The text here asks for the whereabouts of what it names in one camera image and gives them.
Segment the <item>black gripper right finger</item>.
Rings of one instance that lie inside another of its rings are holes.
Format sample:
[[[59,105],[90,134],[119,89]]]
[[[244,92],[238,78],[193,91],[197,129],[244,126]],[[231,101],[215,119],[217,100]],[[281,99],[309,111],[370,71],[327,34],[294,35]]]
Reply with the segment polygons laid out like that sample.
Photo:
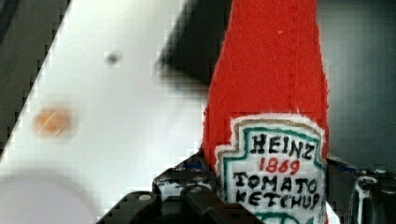
[[[328,159],[327,202],[341,224],[396,224],[395,174]]]

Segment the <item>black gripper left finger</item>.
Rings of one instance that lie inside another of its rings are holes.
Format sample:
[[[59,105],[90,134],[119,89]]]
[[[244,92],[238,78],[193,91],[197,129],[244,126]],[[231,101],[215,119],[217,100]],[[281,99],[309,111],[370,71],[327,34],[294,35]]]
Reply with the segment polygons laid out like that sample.
[[[151,191],[124,196],[96,224],[262,224],[218,196],[215,174],[199,151],[154,178]]]

